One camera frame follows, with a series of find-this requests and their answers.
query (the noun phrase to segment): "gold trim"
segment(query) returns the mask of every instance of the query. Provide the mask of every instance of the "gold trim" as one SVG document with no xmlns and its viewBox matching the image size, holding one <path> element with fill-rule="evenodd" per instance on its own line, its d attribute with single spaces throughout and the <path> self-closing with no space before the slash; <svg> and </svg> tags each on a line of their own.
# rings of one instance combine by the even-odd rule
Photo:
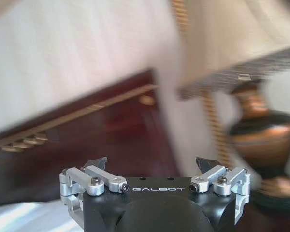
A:
<svg viewBox="0 0 290 232">
<path fill-rule="evenodd" d="M 8 136 L 8 137 L 3 138 L 3 139 L 0 139 L 0 147 L 2 147 L 2 150 L 4 150 L 4 151 L 19 152 L 19 151 L 21 151 L 20 150 L 21 148 L 16 148 L 16 147 L 6 146 L 6 145 L 11 144 L 14 141 L 26 139 L 27 137 L 38 134 L 40 132 L 43 132 L 45 130 L 48 130 L 50 128 L 58 126 L 60 124 L 72 121 L 74 119 L 85 116 L 87 114 L 91 114 L 95 111 L 103 109 L 104 107 L 114 105 L 114 104 L 119 103 L 121 101 L 138 96 L 140 94 L 144 94 L 146 92 L 149 92 L 149 91 L 157 89 L 157 88 L 158 88 L 158 85 L 148 84 L 148 85 L 141 86 L 139 88 L 135 88 L 135 89 L 130 90 L 128 92 L 125 92 L 123 94 L 119 94 L 115 97 L 109 98 L 107 100 L 101 101 L 101 102 L 93 104 L 93 105 L 90 105 L 90 106 L 85 107 L 83 109 L 77 110 L 73 113 L 56 118 L 56 119 L 51 120 L 49 122 L 45 122 L 39 126 L 33 127 L 31 129 L 28 129 L 28 130 L 24 130 L 20 133 Z"/>
</svg>

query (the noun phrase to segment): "black screw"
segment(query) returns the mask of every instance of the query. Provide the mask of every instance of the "black screw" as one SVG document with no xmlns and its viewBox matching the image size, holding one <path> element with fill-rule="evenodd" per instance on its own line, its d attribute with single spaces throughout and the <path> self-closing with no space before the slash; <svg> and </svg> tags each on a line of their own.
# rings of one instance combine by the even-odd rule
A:
<svg viewBox="0 0 290 232">
<path fill-rule="evenodd" d="M 62 170 L 62 174 L 66 175 L 67 174 L 67 170 L 68 170 L 67 168 L 63 169 Z"/>
<path fill-rule="evenodd" d="M 121 186 L 121 191 L 122 192 L 128 192 L 129 191 L 129 185 L 127 185 L 127 184 L 123 184 L 122 186 Z"/>
<path fill-rule="evenodd" d="M 220 184 L 225 184 L 225 183 L 228 182 L 228 179 L 226 177 L 224 177 L 224 176 L 220 176 L 220 177 L 218 177 L 217 181 Z"/>
<path fill-rule="evenodd" d="M 191 192 L 198 192 L 199 191 L 199 187 L 197 185 L 190 185 L 189 186 L 189 190 Z"/>
<path fill-rule="evenodd" d="M 100 181 L 101 181 L 100 177 L 93 177 L 91 179 L 91 184 L 92 185 L 98 185 L 100 183 Z"/>
</svg>

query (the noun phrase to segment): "white fabric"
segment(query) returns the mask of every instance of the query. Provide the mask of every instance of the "white fabric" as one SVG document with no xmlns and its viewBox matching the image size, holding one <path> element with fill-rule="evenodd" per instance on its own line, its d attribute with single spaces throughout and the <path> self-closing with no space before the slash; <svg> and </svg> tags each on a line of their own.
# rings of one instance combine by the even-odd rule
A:
<svg viewBox="0 0 290 232">
<path fill-rule="evenodd" d="M 0 207 L 0 232 L 82 232 L 60 201 Z"/>
</svg>

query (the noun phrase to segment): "lamp shade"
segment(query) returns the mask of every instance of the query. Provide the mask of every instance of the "lamp shade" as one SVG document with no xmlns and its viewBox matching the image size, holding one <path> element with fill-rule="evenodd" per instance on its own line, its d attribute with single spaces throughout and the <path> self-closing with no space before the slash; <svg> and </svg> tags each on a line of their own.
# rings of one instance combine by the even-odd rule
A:
<svg viewBox="0 0 290 232">
<path fill-rule="evenodd" d="M 290 5 L 284 0 L 187 0 L 180 94 L 231 90 L 245 79 L 290 68 Z"/>
</svg>

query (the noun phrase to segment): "gold lamp cord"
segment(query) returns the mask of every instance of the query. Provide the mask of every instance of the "gold lamp cord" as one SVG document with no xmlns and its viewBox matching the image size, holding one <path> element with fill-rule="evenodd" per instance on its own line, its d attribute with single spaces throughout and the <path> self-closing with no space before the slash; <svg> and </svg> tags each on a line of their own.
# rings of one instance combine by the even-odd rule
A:
<svg viewBox="0 0 290 232">
<path fill-rule="evenodd" d="M 176 22 L 179 27 L 180 34 L 184 41 L 186 41 L 187 28 L 189 25 L 188 13 L 185 6 L 185 0 L 170 0 L 172 8 L 175 13 Z M 204 111 L 206 112 L 206 119 L 208 121 L 212 136 L 214 138 L 216 150 L 218 152 L 218 159 L 222 165 L 232 168 L 232 162 L 228 153 L 228 145 L 226 135 L 223 132 L 223 127 L 217 116 L 215 107 L 215 100 L 212 93 L 208 89 L 204 89 L 202 93 L 202 103 Z"/>
</svg>

